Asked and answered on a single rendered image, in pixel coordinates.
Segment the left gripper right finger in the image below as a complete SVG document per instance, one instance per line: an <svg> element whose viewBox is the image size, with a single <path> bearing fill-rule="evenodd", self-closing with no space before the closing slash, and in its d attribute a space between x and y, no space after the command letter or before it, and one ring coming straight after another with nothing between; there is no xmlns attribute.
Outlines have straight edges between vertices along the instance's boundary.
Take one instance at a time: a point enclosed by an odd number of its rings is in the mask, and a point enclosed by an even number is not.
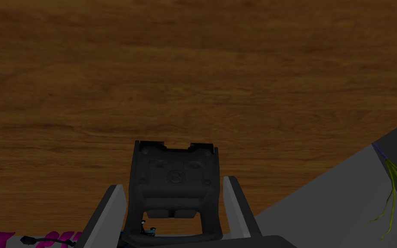
<svg viewBox="0 0 397 248"><path fill-rule="evenodd" d="M262 233L235 176L223 178L223 202L230 239L261 237Z"/></svg>

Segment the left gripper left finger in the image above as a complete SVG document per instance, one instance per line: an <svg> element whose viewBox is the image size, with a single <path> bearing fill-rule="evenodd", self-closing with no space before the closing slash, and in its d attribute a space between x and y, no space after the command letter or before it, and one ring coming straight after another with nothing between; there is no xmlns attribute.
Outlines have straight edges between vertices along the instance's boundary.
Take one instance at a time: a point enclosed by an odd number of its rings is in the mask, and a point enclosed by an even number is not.
<svg viewBox="0 0 397 248"><path fill-rule="evenodd" d="M75 248L117 248L126 209L123 185L110 185Z"/></svg>

